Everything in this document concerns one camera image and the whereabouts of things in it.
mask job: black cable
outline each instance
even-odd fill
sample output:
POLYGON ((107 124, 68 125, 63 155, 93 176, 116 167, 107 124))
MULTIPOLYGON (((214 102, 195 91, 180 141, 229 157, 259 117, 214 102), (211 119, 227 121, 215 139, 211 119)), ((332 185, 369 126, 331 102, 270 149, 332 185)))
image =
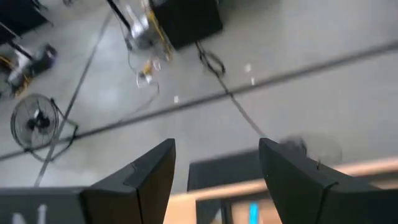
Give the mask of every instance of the black cable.
POLYGON ((227 88, 225 83, 222 81, 221 78, 222 78, 222 76, 225 75, 226 70, 225 70, 224 63, 221 61, 221 59, 218 58, 217 55, 215 55, 214 53, 206 51, 199 42, 195 42, 195 45, 198 49, 200 61, 209 71, 211 71, 216 76, 218 82, 223 87, 225 93, 227 95, 229 95, 232 103, 235 105, 235 107, 238 109, 238 111, 242 114, 243 118, 250 124, 252 129, 260 137, 265 137, 266 135, 264 134, 264 132, 261 131, 260 127, 258 125, 256 125, 255 122, 250 118, 250 116, 246 113, 246 111, 243 109, 243 107, 235 99, 234 95, 230 92, 230 90, 227 88), (220 67, 220 69, 216 69, 214 66, 212 66, 212 64, 210 63, 210 60, 213 61, 215 64, 217 64, 220 67))

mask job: fan stand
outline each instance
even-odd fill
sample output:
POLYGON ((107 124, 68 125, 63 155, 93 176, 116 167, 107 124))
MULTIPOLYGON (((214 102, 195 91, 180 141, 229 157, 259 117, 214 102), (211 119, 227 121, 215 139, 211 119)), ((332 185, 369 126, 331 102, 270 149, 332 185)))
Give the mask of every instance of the fan stand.
MULTIPOLYGON (((53 156, 48 160, 48 162, 53 162, 54 160, 58 159, 62 154, 64 154, 64 153, 70 148, 70 146, 73 144, 73 142, 74 142, 74 140, 75 140, 75 138, 76 138, 76 133, 77 133, 77 130, 78 130, 78 128, 79 128, 79 125, 78 125, 76 122, 74 122, 74 121, 68 119, 68 118, 62 113, 61 109, 57 106, 57 104, 55 103, 55 100, 54 100, 53 98, 50 99, 50 102, 51 102, 51 104, 53 104, 53 106, 57 109, 57 112, 61 115, 62 119, 64 120, 64 123, 68 123, 69 125, 71 125, 71 126, 74 127, 74 129, 73 129, 73 134, 72 134, 72 137, 71 137, 71 139, 70 139, 68 145, 65 146, 61 151, 59 151, 58 153, 56 153, 55 155, 53 155, 53 156)), ((58 130, 58 132, 59 132, 59 133, 56 134, 55 136, 59 136, 59 135, 61 134, 61 133, 60 133, 60 132, 61 132, 60 129, 58 130)), ((54 138, 50 141, 49 146, 52 145, 52 143, 54 142, 55 139, 57 139, 57 137, 54 137, 54 138)), ((25 149, 24 149, 24 152, 26 152, 26 153, 31 153, 32 156, 33 156, 35 159, 37 159, 38 161, 40 161, 40 162, 46 162, 46 160, 47 160, 47 158, 43 158, 43 157, 37 155, 37 154, 34 152, 34 149, 32 149, 32 148, 25 148, 25 149)))

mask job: black equipment box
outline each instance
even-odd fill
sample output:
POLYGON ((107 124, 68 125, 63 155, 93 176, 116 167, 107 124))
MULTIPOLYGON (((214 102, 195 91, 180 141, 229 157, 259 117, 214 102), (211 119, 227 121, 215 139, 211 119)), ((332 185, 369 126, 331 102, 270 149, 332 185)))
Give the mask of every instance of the black equipment box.
POLYGON ((216 0, 150 0, 150 6, 176 50, 223 28, 216 0))

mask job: gray floor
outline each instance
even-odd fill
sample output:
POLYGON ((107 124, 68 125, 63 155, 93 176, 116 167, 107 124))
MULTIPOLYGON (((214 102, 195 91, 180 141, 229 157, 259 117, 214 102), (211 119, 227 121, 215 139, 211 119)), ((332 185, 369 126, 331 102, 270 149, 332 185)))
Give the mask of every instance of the gray floor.
MULTIPOLYGON (((21 40, 31 49, 49 42, 59 52, 54 68, 36 78, 23 95, 54 97, 65 112, 99 41, 69 114, 80 124, 80 131, 172 106, 176 96, 177 104, 184 104, 223 91, 199 63, 196 49, 189 47, 176 52, 173 63, 162 65, 155 75, 160 96, 150 108, 131 115, 155 90, 136 87, 113 15, 99 40, 109 7, 95 0, 78 1, 71 9, 58 4, 49 5, 54 28, 42 27, 21 40)), ((224 8, 224 31, 203 45, 223 59, 228 88, 256 84, 278 73, 398 39, 395 1, 234 0, 225 2, 224 8)), ((338 162, 344 163, 396 156, 397 60, 398 52, 391 52, 236 95, 236 99, 272 139, 291 134, 330 139, 342 151, 338 162)), ((141 66, 146 59, 132 55, 131 61, 141 66)), ((9 131, 9 117, 18 100, 1 103, 5 115, 0 119, 1 154, 20 150, 9 131)), ((61 135, 71 133, 65 126, 61 135)), ((223 98, 76 141, 49 164, 40 186, 90 185, 165 138, 177 142, 175 193, 186 190, 190 162, 254 148, 259 135, 231 100, 223 98)), ((40 154, 45 156, 48 150, 40 154)), ((339 151, 328 150, 318 153, 334 156, 339 151)), ((29 155, 0 162, 0 186, 33 186, 41 167, 29 155)))

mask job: floor seam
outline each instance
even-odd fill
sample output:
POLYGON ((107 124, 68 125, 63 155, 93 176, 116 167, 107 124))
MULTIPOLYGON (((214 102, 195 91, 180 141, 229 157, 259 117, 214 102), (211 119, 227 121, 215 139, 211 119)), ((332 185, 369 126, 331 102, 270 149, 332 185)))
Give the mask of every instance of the floor seam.
MULTIPOLYGON (((327 70, 330 70, 332 68, 338 68, 338 67, 343 67, 345 65, 349 65, 352 63, 359 62, 361 60, 365 60, 367 58, 371 57, 377 57, 383 54, 388 54, 393 51, 398 50, 398 40, 394 40, 392 42, 378 45, 376 47, 370 47, 365 50, 360 50, 355 53, 351 53, 348 55, 344 55, 339 58, 334 58, 331 60, 327 60, 325 62, 321 63, 316 63, 315 65, 309 65, 304 68, 301 68, 299 70, 294 70, 294 71, 289 71, 289 72, 282 72, 276 75, 273 75, 269 78, 266 78, 264 80, 260 80, 257 82, 255 85, 243 85, 239 86, 236 88, 233 88, 230 93, 233 95, 238 95, 238 94, 243 94, 247 93, 253 90, 257 89, 266 89, 267 87, 274 86, 274 85, 281 85, 283 83, 286 83, 288 81, 296 80, 298 78, 303 78, 307 76, 313 76, 314 74, 319 74, 320 72, 325 72, 327 70)), ((138 122, 142 122, 151 118, 156 118, 165 114, 169 113, 174 113, 174 112, 179 112, 194 106, 198 105, 204 105, 205 103, 210 103, 215 100, 220 100, 224 97, 228 97, 229 95, 226 93, 215 93, 210 96, 205 96, 199 100, 193 100, 189 101, 185 104, 182 105, 177 105, 177 106, 169 106, 168 108, 157 110, 154 112, 146 113, 141 116, 131 118, 129 120, 123 121, 121 123, 114 123, 114 124, 107 124, 102 127, 94 128, 92 130, 85 131, 84 133, 80 133, 76 135, 76 140, 86 138, 88 136, 92 136, 95 134, 102 133, 104 131, 110 131, 112 129, 116 128, 121 128, 124 126, 132 125, 138 122)), ((71 140, 71 136, 67 136, 61 139, 58 139, 57 141, 54 142, 54 144, 62 144, 66 143, 71 140)), ((44 149, 45 147, 37 147, 33 149, 34 151, 44 149)), ((3 161, 5 159, 10 159, 12 157, 20 156, 25 154, 25 152, 14 152, 12 154, 7 154, 0 156, 0 161, 3 161)))
POLYGON ((38 186, 40 185, 42 179, 43 179, 43 176, 44 176, 44 174, 45 174, 45 171, 46 171, 46 169, 47 169, 47 167, 48 167, 48 164, 49 164, 49 162, 50 162, 50 160, 51 160, 51 156, 52 156, 52 154, 53 154, 53 152, 54 152, 54 150, 55 150, 55 146, 57 145, 57 141, 59 140, 59 137, 60 137, 61 132, 62 132, 64 126, 65 126, 65 123, 67 122, 67 119, 68 119, 69 114, 70 114, 70 112, 71 112, 71 110, 72 110, 73 104, 75 103, 75 100, 76 100, 77 95, 78 95, 78 93, 79 93, 79 91, 80 91, 80 88, 81 88, 81 86, 82 86, 82 84, 83 84, 83 82, 84 82, 84 80, 85 80, 85 77, 86 77, 86 75, 87 75, 88 69, 90 68, 91 63, 93 62, 94 56, 95 56, 95 54, 96 54, 96 52, 97 52, 97 49, 98 49, 98 45, 99 45, 99 43, 101 42, 101 40, 102 40, 102 38, 103 38, 103 36, 104 36, 104 34, 105 34, 106 28, 107 28, 108 25, 109 25, 109 22, 110 22, 110 20, 111 20, 112 15, 113 15, 112 11, 109 10, 108 13, 107 13, 107 15, 106 15, 106 17, 105 17, 104 22, 103 22, 102 25, 101 25, 101 29, 99 30, 98 40, 96 41, 96 43, 95 43, 95 45, 94 45, 94 47, 93 47, 93 50, 91 51, 90 56, 89 56, 89 58, 88 58, 88 60, 87 60, 87 62, 86 62, 86 65, 85 65, 85 68, 84 68, 84 70, 83 70, 83 73, 81 74, 79 83, 78 83, 78 85, 77 85, 77 87, 76 87, 76 89, 75 89, 75 92, 73 93, 73 96, 72 96, 72 98, 71 98, 71 100, 70 100, 70 102, 69 102, 67 111, 65 112, 65 117, 63 118, 63 121, 61 122, 61 124, 60 124, 60 126, 59 126, 59 128, 58 128, 58 133, 57 133, 57 135, 55 136, 55 138, 53 139, 53 141, 52 141, 52 143, 51 143, 50 150, 49 150, 49 152, 47 153, 47 156, 46 156, 46 158, 45 158, 45 161, 44 161, 44 163, 43 163, 43 166, 42 166, 42 168, 40 169, 40 172, 39 172, 39 174, 38 174, 38 176, 37 176, 37 178, 36 178, 36 181, 35 181, 35 183, 34 183, 34 187, 38 187, 38 186))

